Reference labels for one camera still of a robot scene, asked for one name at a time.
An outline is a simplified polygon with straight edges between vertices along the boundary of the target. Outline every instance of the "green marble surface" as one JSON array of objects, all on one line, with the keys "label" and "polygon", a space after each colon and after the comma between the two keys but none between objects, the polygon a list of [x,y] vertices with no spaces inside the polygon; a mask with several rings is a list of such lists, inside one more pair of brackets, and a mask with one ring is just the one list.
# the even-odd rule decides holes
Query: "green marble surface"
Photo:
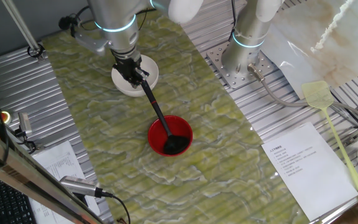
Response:
[{"label": "green marble surface", "polygon": [[[96,175],[123,199],[132,223],[308,223],[257,133],[179,25],[149,13],[138,41],[159,67],[154,94],[162,111],[193,128],[193,144],[178,157],[150,148],[156,115],[145,96],[116,89],[110,54],[96,56],[66,32],[43,42]],[[116,201],[108,204],[114,218],[126,217]]]}]

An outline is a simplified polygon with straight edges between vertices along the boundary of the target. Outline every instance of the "instruction sheet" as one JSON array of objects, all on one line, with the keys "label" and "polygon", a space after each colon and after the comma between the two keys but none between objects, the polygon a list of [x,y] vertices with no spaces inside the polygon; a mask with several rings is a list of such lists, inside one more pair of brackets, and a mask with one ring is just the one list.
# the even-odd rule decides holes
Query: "instruction sheet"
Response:
[{"label": "instruction sheet", "polygon": [[347,167],[311,123],[262,147],[310,221],[358,196]]},{"label": "instruction sheet", "polygon": [[[66,175],[85,179],[80,163],[69,141],[35,155],[34,159],[57,180],[60,180]],[[99,215],[100,210],[95,198],[85,196],[85,200],[89,209]],[[38,224],[73,223],[31,198],[30,203],[34,212],[35,221],[37,221]]]}]

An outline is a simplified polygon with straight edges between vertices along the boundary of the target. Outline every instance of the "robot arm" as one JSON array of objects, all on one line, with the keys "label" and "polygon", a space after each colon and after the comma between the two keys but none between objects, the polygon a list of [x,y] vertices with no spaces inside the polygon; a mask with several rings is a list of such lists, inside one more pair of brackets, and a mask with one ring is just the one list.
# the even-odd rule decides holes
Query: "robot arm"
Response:
[{"label": "robot arm", "polygon": [[141,70],[142,59],[136,49],[139,38],[136,13],[152,6],[173,22],[184,23],[196,15],[202,3],[203,0],[88,0],[95,24],[103,30],[107,45],[116,58],[113,67],[133,87],[144,79],[137,72]]}]

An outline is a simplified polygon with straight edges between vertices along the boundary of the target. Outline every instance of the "ladle handle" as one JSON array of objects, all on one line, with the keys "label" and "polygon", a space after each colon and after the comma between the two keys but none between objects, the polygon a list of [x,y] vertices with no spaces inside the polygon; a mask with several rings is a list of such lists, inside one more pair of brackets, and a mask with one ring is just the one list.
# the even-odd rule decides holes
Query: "ladle handle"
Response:
[{"label": "ladle handle", "polygon": [[153,108],[154,108],[154,111],[155,113],[157,114],[158,118],[160,119],[161,123],[162,123],[162,126],[164,127],[165,131],[167,132],[168,136],[171,136],[172,133],[171,131],[169,130],[168,128],[168,124],[167,122],[165,121],[165,118],[164,118],[164,115],[162,114],[161,112],[161,109],[160,107],[158,106],[158,103],[157,101],[155,100],[154,98],[154,95],[153,95],[153,92],[152,90],[150,89],[150,86],[149,84],[147,83],[146,80],[144,80],[142,82],[142,88],[144,90],[144,92],[146,93],[146,96],[147,98],[149,99],[150,103],[152,104]]}]

